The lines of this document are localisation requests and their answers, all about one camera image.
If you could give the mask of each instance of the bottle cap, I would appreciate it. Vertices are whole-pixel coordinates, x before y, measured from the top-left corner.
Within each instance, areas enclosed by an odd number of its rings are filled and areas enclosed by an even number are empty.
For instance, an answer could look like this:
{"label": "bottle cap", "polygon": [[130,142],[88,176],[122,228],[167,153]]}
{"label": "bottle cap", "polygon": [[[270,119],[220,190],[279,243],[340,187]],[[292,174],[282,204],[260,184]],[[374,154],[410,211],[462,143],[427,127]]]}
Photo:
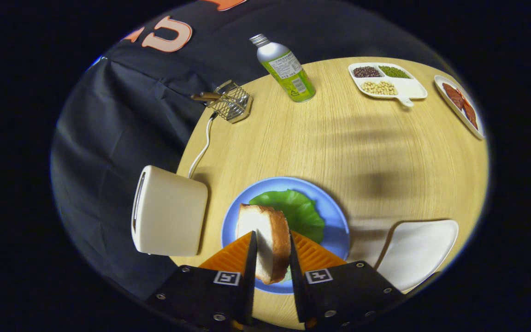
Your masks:
{"label": "bottle cap", "polygon": [[249,40],[257,47],[262,46],[261,44],[264,44],[264,42],[269,42],[266,36],[263,34],[259,34],[257,36],[253,36],[249,38]]}

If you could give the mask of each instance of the blue plate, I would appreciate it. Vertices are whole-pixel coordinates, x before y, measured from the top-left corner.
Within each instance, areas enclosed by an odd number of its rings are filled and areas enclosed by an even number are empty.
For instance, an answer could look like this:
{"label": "blue plate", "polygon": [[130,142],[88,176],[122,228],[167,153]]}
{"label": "blue plate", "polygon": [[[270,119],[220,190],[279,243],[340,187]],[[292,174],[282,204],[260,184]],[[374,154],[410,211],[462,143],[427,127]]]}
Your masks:
{"label": "blue plate", "polygon": [[[342,259],[347,259],[349,253],[349,228],[345,216],[337,203],[316,185],[303,179],[291,177],[263,179],[253,183],[253,185],[250,185],[237,196],[230,204],[227,215],[225,215],[225,220],[223,221],[221,237],[223,248],[236,240],[235,232],[236,221],[239,218],[239,204],[249,204],[249,200],[266,191],[285,191],[287,189],[298,191],[315,201],[315,208],[325,221],[321,245]],[[293,294],[294,292],[291,280],[264,285],[259,279],[255,279],[255,287],[258,290],[274,294]]]}

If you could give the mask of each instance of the white cable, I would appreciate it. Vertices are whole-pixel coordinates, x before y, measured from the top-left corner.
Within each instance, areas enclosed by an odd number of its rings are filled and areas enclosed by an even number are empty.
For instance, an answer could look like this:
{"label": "white cable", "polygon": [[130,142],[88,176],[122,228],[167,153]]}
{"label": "white cable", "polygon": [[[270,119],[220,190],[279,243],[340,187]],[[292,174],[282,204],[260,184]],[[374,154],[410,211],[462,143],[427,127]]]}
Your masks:
{"label": "white cable", "polygon": [[217,113],[213,113],[210,116],[210,119],[208,119],[208,124],[206,124],[206,146],[204,147],[204,149],[202,149],[202,151],[200,151],[200,154],[198,155],[198,157],[196,157],[196,160],[192,162],[192,166],[190,166],[190,171],[188,172],[188,178],[192,178],[192,172],[194,170],[194,167],[196,166],[196,163],[198,162],[198,160],[200,160],[200,158],[202,158],[202,156],[208,149],[208,145],[210,145],[210,124],[212,124],[212,121],[215,117],[217,117],[217,115]]}

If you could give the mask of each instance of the white toaster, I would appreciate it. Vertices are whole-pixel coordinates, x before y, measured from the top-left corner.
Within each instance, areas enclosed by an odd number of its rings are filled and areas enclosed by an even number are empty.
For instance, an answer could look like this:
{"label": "white toaster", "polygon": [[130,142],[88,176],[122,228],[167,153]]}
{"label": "white toaster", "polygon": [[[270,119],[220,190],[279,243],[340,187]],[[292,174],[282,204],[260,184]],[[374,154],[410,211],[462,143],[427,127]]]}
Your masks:
{"label": "white toaster", "polygon": [[194,256],[208,200],[204,183],[146,166],[132,207],[130,231],[136,250],[165,256]]}

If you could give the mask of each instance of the bread slice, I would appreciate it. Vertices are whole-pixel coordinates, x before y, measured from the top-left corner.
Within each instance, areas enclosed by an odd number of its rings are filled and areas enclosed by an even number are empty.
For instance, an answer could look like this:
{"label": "bread slice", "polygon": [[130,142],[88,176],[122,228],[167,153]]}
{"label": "bread slice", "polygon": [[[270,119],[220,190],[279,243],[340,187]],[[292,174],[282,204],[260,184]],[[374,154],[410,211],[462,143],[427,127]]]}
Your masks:
{"label": "bread slice", "polygon": [[284,279],[290,258],[290,233],[284,213],[269,206],[241,204],[236,238],[257,233],[255,276],[270,285]]}

